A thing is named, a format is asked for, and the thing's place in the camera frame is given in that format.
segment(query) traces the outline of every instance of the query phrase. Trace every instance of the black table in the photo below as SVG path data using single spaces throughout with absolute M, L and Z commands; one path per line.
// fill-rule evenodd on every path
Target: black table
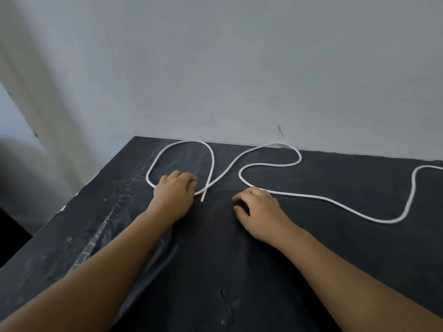
M 62 278 L 81 261 L 97 230 L 101 247 L 146 209 L 152 187 L 145 174 L 173 140 L 133 138 L 98 175 L 0 270 L 0 319 Z M 214 178 L 242 145 L 210 143 Z M 252 167 L 244 177 L 262 188 L 326 196 L 380 219 L 397 217 L 412 170 L 425 162 L 302 151 L 296 167 Z M 247 163 L 289 163 L 289 149 L 264 148 L 243 156 L 188 215 L 174 225 L 174 255 L 115 330 L 334 330 L 336 325 L 298 271 L 277 251 L 254 240 L 235 219 L 231 197 L 246 188 Z M 191 171 L 200 188 L 211 157 L 198 143 L 172 147 L 151 174 Z M 364 220 L 330 203 L 277 196 L 282 209 L 332 251 L 443 317 L 443 173 L 424 169 L 409 216 L 398 224 Z

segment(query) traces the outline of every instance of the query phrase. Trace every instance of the forearm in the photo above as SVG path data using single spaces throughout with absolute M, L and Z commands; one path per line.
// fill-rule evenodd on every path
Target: forearm
M 276 245 L 336 323 L 353 331 L 441 331 L 443 320 L 375 280 L 291 225 Z
M 2 324 L 0 331 L 106 331 L 166 230 L 142 213 L 107 246 Z

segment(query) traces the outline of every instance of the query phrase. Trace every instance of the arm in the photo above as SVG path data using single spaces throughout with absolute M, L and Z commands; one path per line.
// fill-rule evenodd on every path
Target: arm
M 443 331 L 443 320 L 346 262 L 297 227 L 278 201 L 256 187 L 235 195 L 250 216 L 237 218 L 256 239 L 282 252 L 302 273 L 344 332 Z
M 154 198 L 106 247 L 0 324 L 0 332 L 107 331 L 152 248 L 194 198 L 197 178 L 163 176 Z

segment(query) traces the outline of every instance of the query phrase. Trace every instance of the hand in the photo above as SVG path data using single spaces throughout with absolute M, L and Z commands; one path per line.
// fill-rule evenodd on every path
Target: hand
M 236 194 L 232 199 L 242 200 L 249 207 L 250 216 L 241 206 L 234 206 L 234 211 L 243 227 L 254 238 L 275 248 L 285 233 L 295 226 L 268 191 L 254 186 Z
M 192 173 L 174 171 L 160 178 L 147 212 L 154 212 L 170 226 L 183 217 L 194 200 L 197 177 Z

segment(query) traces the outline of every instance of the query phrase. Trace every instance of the white rope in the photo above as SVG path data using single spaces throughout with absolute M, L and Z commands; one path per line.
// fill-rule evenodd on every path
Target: white rope
M 248 164 L 248 165 L 242 167 L 242 168 L 240 169 L 240 171 L 238 172 L 238 176 L 239 176 L 239 178 L 241 179 L 241 181 L 242 181 L 243 183 L 245 183 L 246 185 L 248 185 L 248 186 L 253 186 L 253 185 L 250 184 L 249 182 L 247 182 L 247 181 L 241 176 L 241 173 L 242 173 L 243 170 L 245 170 L 246 168 L 249 168 L 249 167 L 252 167 L 252 166 L 277 166 L 277 167 L 295 166 L 295 165 L 299 164 L 299 163 L 302 161 L 302 155 L 300 154 L 300 151 L 298 151 L 296 148 L 294 148 L 294 147 L 291 146 L 290 144 L 287 144 L 287 143 L 284 143 L 284 142 L 268 143 L 268 144 L 260 145 L 260 146 L 258 146 L 258 147 L 255 147 L 255 148 L 252 148 L 252 149 L 249 149 L 249 150 L 243 151 L 241 154 L 239 154 L 237 157 L 235 157 L 235 159 L 231 162 L 231 164 L 229 164 L 229 166 L 226 168 L 226 170 L 223 171 L 223 172 L 221 173 L 220 176 L 218 176 L 216 179 L 214 179 L 214 180 L 211 182 L 212 173 L 213 173 L 213 171 L 214 171 L 214 162 L 215 162 L 214 152 L 212 151 L 211 147 L 210 147 L 207 143 L 205 143 L 205 142 L 203 142 L 203 141 L 178 141 L 178 142 L 171 143 L 170 145 L 164 147 L 164 148 L 162 149 L 162 151 L 159 152 L 159 154 L 157 155 L 157 157 L 155 158 L 155 160 L 152 162 L 151 167 L 149 168 L 149 170 L 148 170 L 147 173 L 146 173 L 146 181 L 148 182 L 149 185 L 151 185 L 153 188 L 155 187 L 155 185 L 149 180 L 149 174 L 151 173 L 153 167 L 156 165 L 158 159 L 159 159 L 160 156 L 164 153 L 164 151 L 165 151 L 166 149 L 168 149 L 168 148 L 171 148 L 172 146 L 174 146 L 174 145 L 176 145 L 176 144 L 186 143 L 186 142 L 198 142 L 198 143 L 202 143 L 202 144 L 206 145 L 206 146 L 208 147 L 208 149 L 210 150 L 210 152 L 211 152 L 212 165 L 211 165 L 211 170 L 209 171 L 208 180 L 207 180 L 207 182 L 206 182 L 205 187 L 204 187 L 203 189 L 201 189 L 200 191 L 197 191 L 197 192 L 195 193 L 195 196 L 197 196 L 197 195 L 203 193 L 203 195 L 202 195 L 202 199 L 200 200 L 201 203 L 202 203 L 202 202 L 204 201 L 204 199 L 205 199 L 206 191 L 207 191 L 212 185 L 214 185 L 215 183 L 217 183 L 221 178 L 223 178 L 223 176 L 224 176 L 224 175 L 225 175 L 225 174 L 231 169 L 231 167 L 234 165 L 234 163 L 235 163 L 235 162 L 236 162 L 241 156 L 243 156 L 244 154 L 250 153 L 251 151 L 254 151 L 254 150 L 257 150 L 257 149 L 263 148 L 263 147 L 268 146 L 268 145 L 274 145 L 274 144 L 276 144 L 276 145 L 285 145 L 285 146 L 291 148 L 292 150 L 295 150 L 295 152 L 296 152 L 297 155 L 299 156 L 299 160 L 296 161 L 296 162 L 294 162 L 294 163 L 289 163 L 289 164 L 251 163 L 251 164 Z M 346 211 L 352 212 L 352 213 L 354 213 L 354 214 L 356 214 L 356 215 L 358 215 L 358 216 L 360 216 L 360 217 L 362 217 L 362 218 L 365 218 L 365 219 L 370 220 L 370 221 L 374 221 L 374 222 L 376 222 L 376 223 L 398 223 L 398 222 L 402 221 L 404 218 L 406 218 L 406 217 L 407 217 L 407 214 L 409 213 L 409 209 L 411 208 L 411 204 L 412 204 L 412 202 L 413 202 L 414 195 L 415 195 L 415 192 L 416 192 L 416 175 L 417 175 L 418 170 L 423 169 L 423 168 L 432 168 L 432 169 L 440 169 L 440 170 L 443 170 L 443 168 L 442 168 L 442 167 L 439 167 L 439 166 L 418 166 L 418 167 L 416 167 L 416 168 L 414 169 L 412 175 L 411 175 L 411 192 L 409 193 L 409 197 L 408 197 L 408 199 L 407 199 L 407 201 L 406 201 L 406 205 L 405 205 L 405 207 L 404 207 L 404 210 L 403 210 L 402 214 L 401 214 L 398 218 L 395 218 L 395 219 L 392 219 L 392 220 L 382 220 L 382 219 L 376 219 L 376 218 L 372 218 L 372 217 L 369 217 L 369 216 L 365 216 L 364 214 L 362 214 L 362 213 L 360 213 L 360 212 L 357 212 L 357 211 L 351 209 L 350 207 L 347 207 L 346 205 L 343 205 L 343 204 L 339 203 L 338 201 L 335 201 L 335 200 L 332 200 L 332 199 L 329 199 L 329 198 L 326 198 L 326 197 L 322 197 L 322 196 L 314 196 L 314 195 L 300 194 L 300 193 L 279 192 L 279 191 L 272 191 L 272 190 L 266 190 L 266 189 L 262 189 L 262 190 L 268 191 L 269 193 L 272 193 L 272 194 L 279 194 L 279 195 L 283 195 L 283 196 L 293 196 L 293 197 L 303 197 L 303 198 L 314 198 L 314 199 L 321 199 L 321 200 L 323 200 L 323 201 L 329 201 L 330 203 L 333 203 L 333 204 L 335 204 L 335 205 L 337 205 L 337 206 L 340 206 L 341 208 L 344 208 Z

